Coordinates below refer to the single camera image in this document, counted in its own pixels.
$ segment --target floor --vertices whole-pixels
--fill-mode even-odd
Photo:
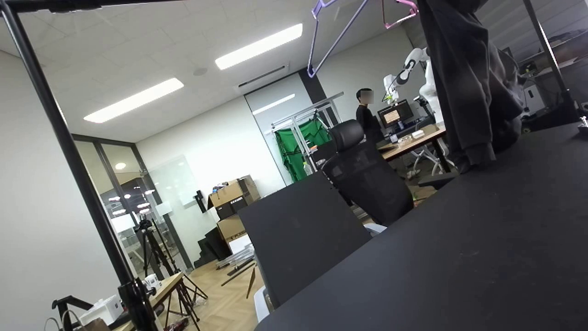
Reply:
[[[253,310],[253,293],[262,288],[262,282],[255,278],[249,299],[244,299],[246,288],[251,277],[251,269],[240,275],[231,284],[220,288],[227,280],[231,267],[216,271],[215,262],[207,264],[194,273],[191,280],[207,295],[207,301],[196,302],[196,315],[200,317],[200,331],[251,331],[257,326],[255,310]]]

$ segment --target monitor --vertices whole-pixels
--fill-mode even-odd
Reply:
[[[411,113],[406,100],[400,100],[396,106],[378,111],[384,137],[404,131],[411,126],[413,118],[415,115]]]

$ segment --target ceiling panel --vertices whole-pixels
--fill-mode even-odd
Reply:
[[[334,41],[360,0],[338,0],[321,15],[317,56]],[[137,142],[242,95],[240,84],[286,67],[273,80],[305,67],[314,0],[185,0],[117,6],[95,12],[23,15],[38,60],[77,135]],[[391,4],[391,17],[404,8]],[[303,23],[305,34],[283,49],[220,72],[215,60],[261,38]],[[380,3],[371,0],[341,41],[345,50],[382,30]],[[0,50],[12,52],[5,28]],[[82,118],[141,89],[178,78],[180,93],[104,126]]]

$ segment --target fluorescent light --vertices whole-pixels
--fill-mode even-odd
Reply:
[[[294,100],[294,98],[295,98],[295,95],[290,95],[290,96],[286,96],[286,98],[275,100],[273,104],[268,104],[268,106],[253,111],[253,117],[259,117],[261,113],[266,113],[266,111],[270,111],[270,109],[275,109],[275,107],[279,107],[281,104],[286,104],[286,102],[290,102],[290,100]]]
[[[126,168],[125,163],[117,163],[117,164],[114,166],[114,170],[117,170],[117,172],[121,172],[121,170],[125,170],[125,168]]]
[[[277,34],[273,34],[270,38],[255,41],[255,43],[251,43],[251,45],[248,45],[244,49],[238,49],[238,50],[231,52],[231,54],[226,54],[226,56],[215,60],[215,63],[216,63],[218,71],[231,69],[231,67],[235,67],[238,63],[244,63],[248,60],[253,60],[253,58],[261,56],[261,54],[266,54],[266,52],[270,52],[273,49],[279,49],[279,47],[283,47],[283,45],[286,45],[290,41],[299,39],[301,38],[301,30],[303,30],[301,25],[290,27],[290,28],[281,30],[281,32],[277,32]]]
[[[112,118],[123,117],[126,113],[132,113],[147,104],[152,104],[156,100],[161,100],[167,95],[172,95],[176,91],[183,89],[183,84],[176,78],[167,80],[163,84],[158,84],[147,91],[141,91],[126,100],[121,100],[117,104],[108,106],[106,109],[101,109],[97,113],[88,115],[84,120],[91,124],[104,124]]]

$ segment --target man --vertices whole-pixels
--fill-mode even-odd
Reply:
[[[354,118],[356,122],[362,126],[367,142],[376,144],[380,142],[382,131],[380,131],[380,124],[378,120],[371,115],[371,111],[367,109],[369,102],[371,102],[371,89],[360,89],[356,93],[356,102],[360,104],[356,107]]]

